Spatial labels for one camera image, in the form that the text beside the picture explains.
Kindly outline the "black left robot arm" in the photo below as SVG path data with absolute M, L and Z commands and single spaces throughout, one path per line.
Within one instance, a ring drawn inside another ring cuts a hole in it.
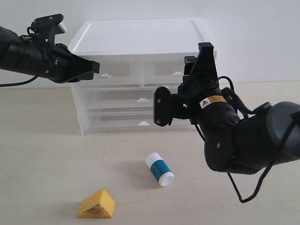
M 1 27 L 0 68 L 54 83 L 76 83 L 92 80 L 100 63 L 71 53 L 66 45 L 52 43 L 41 33 L 19 36 Z

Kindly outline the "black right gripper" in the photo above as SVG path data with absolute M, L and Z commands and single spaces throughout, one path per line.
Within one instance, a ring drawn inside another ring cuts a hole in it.
M 214 46 L 211 42 L 200 42 L 198 49 L 197 57 L 184 57 L 183 82 L 177 94 L 177 119 L 189 120 L 202 131 L 235 126 L 239 116 L 220 89 Z

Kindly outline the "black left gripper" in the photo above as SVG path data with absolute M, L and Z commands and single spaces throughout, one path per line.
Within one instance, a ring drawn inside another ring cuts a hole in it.
M 72 54 L 64 44 L 48 44 L 49 62 L 45 76 L 55 83 L 75 83 L 93 80 L 100 71 L 100 63 Z

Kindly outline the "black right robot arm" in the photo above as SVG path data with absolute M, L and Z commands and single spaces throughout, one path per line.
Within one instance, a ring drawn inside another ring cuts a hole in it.
M 187 75 L 178 88 L 186 118 L 203 133 L 204 158 L 216 172 L 255 174 L 300 158 L 300 106 L 283 101 L 248 109 L 233 86 L 220 88 L 214 47 L 198 45 L 185 58 Z

